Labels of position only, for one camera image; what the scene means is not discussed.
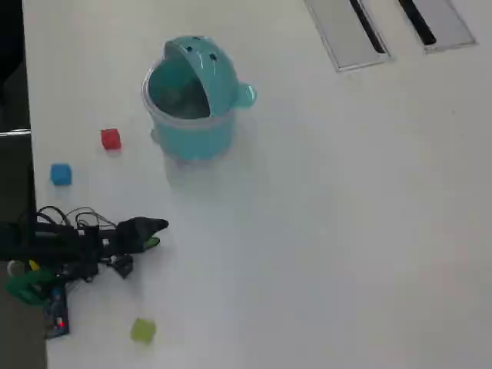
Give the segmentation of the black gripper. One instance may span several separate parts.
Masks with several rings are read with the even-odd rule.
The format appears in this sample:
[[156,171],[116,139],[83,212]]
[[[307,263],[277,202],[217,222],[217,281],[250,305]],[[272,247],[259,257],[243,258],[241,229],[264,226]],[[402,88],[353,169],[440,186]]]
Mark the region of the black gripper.
[[103,247],[101,263],[112,268],[121,278],[127,278],[134,268],[134,259],[131,256],[132,232],[135,231],[140,240],[134,253],[143,254],[160,245],[160,238],[154,235],[166,228],[168,221],[165,219],[136,217],[118,223],[113,229],[103,229],[100,231]]

